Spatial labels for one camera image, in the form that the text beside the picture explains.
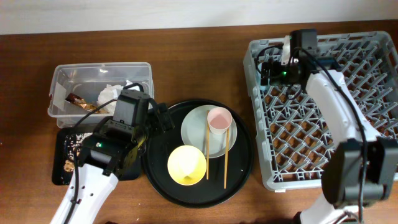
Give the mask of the food scraps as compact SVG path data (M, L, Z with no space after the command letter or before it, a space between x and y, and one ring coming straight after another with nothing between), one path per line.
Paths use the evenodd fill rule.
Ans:
M80 133L80 134L70 134L66 137L64 146L65 146L65 163L63 166L63 170L66 173L72 173L75 169L74 160L75 156L74 153L76 151L76 155L80 153L80 146L82 145L83 141L91 136L92 133Z

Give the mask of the white napkin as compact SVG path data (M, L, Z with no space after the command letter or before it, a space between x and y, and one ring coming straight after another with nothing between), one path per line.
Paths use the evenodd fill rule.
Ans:
M112 99L117 100L117 98L121 94L121 91L123 88L124 88L124 86L122 86L122 85L107 84L106 88L99 93L99 96L97 99L98 106L101 106L104 103L106 103ZM114 102L106 105L103 109L106 110L108 113L114 113L114 111L116 109L116 102L114 101Z

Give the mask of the gold foil wrapper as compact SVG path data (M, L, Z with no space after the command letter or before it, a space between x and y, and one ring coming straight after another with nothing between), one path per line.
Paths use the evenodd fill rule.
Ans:
M79 107L82 108L86 111L93 111L97 108L100 107L99 104L97 103L88 103L84 98L74 94L74 93L70 93L66 98L65 101Z

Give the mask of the yellow bowl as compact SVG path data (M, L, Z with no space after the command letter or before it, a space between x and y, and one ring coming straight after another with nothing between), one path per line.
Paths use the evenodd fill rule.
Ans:
M207 163L204 154L194 146L184 145L174 149L167 161L171 178L184 186L195 185L206 174Z

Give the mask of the pink cup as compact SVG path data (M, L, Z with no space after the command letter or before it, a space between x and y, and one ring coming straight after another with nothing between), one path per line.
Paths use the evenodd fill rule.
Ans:
M209 129L213 134L223 134L231 126L232 115L226 108L216 107L209 111L207 122Z

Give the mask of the wooden chopstick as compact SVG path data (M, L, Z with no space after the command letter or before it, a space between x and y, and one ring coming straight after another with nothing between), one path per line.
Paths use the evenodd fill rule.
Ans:
M209 179L209 170L210 170L210 127L209 122L207 120L208 113L210 111L206 111L206 179Z
M224 184L223 188L226 189L227 179L228 179L228 151L229 151L229 128L226 130L226 148L224 154Z

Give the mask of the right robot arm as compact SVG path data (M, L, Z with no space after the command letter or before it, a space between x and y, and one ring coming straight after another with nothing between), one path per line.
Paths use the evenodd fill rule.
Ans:
M262 62L270 83L299 84L319 108L335 152L322 174L322 194L294 216L294 223L363 222L364 208L387 200L397 166L397 141L382 137L348 90L338 62L302 57L294 64Z

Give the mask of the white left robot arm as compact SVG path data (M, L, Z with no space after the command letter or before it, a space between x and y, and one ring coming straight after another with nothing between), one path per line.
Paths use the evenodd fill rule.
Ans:
M163 103L143 113L140 123L120 123L119 129L112 116L105 117L71 150L74 169L52 223L93 223L117 184L139 177L147 140L174 126Z

